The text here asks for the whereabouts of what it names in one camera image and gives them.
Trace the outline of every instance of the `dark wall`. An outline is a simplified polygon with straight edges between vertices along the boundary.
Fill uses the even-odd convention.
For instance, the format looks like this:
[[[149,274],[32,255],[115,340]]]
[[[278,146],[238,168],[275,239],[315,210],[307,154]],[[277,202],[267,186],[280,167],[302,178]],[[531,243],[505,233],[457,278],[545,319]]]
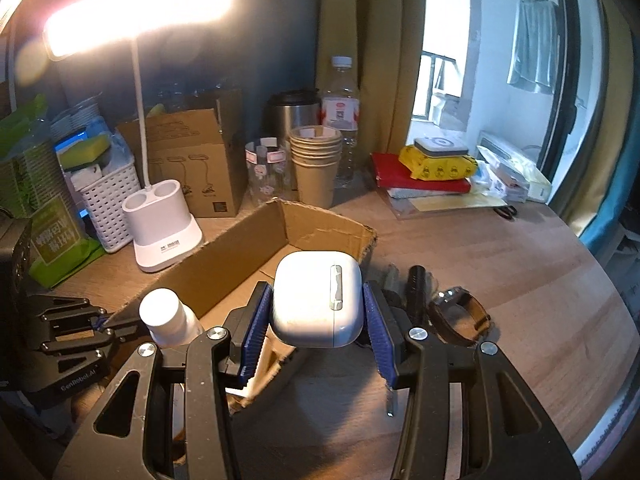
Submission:
[[[73,1],[24,0],[15,18],[16,52],[40,37],[55,10]],[[159,89],[174,82],[187,92],[239,86],[246,136],[259,136],[271,94],[314,84],[317,15],[317,0],[234,0],[218,22],[145,34],[139,38],[145,104],[154,104]],[[112,44],[49,63],[35,84],[18,86],[18,104],[37,92],[47,95],[50,118],[100,92],[110,124],[131,118],[136,107],[129,45]]]

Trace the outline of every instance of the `red book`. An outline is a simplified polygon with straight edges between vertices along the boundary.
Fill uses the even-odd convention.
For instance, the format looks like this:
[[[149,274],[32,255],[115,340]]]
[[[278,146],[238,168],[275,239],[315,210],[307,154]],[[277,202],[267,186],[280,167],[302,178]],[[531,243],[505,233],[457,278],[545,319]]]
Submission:
[[[376,171],[378,187],[403,189],[422,189],[427,191],[447,191],[450,193],[468,193],[471,184],[466,178],[460,180],[417,180],[411,178],[411,171],[398,160],[393,153],[371,153]]]

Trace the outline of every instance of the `desk lamp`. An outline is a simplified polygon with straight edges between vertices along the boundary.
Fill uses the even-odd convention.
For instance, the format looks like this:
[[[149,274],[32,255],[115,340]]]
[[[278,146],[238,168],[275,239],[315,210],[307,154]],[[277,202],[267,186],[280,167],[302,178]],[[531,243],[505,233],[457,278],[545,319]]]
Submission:
[[[81,0],[53,14],[44,27],[44,42],[52,60],[115,41],[130,41],[145,189],[128,196],[122,208],[133,235],[136,262],[145,272],[176,262],[200,243],[202,231],[177,180],[149,182],[137,37],[171,25],[212,22],[230,4],[231,0]]]

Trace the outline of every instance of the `black scissors handle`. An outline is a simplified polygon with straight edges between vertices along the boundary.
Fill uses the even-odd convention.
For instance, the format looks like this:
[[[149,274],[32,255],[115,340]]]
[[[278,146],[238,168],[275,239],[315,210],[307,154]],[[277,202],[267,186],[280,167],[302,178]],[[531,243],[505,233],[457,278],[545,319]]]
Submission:
[[[502,207],[494,207],[494,211],[498,216],[501,216],[505,220],[513,220],[518,216],[518,210],[512,205],[505,205]]]

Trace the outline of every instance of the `black lid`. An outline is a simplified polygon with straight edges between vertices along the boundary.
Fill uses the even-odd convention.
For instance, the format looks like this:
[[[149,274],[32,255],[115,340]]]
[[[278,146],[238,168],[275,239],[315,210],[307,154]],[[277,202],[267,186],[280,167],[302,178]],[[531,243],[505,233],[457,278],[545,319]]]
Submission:
[[[320,102],[318,89],[300,89],[280,92],[269,98],[269,106],[305,106]]]

